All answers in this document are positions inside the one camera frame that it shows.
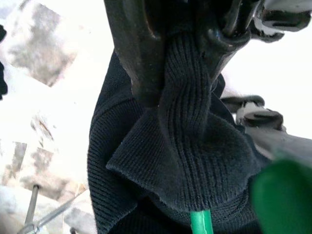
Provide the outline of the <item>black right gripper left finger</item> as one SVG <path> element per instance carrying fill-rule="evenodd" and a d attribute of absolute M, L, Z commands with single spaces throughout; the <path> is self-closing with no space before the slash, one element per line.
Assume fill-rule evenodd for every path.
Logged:
<path fill-rule="evenodd" d="M 134 98 L 158 105 L 164 83 L 165 26 L 161 0 L 106 0 L 115 52 L 131 78 Z"/>

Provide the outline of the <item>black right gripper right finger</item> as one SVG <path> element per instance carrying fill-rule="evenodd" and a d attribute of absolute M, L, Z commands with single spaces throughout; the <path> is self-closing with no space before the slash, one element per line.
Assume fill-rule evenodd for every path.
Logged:
<path fill-rule="evenodd" d="M 250 24 L 259 4 L 259 0 L 195 1 L 196 42 L 211 82 L 251 40 Z"/>

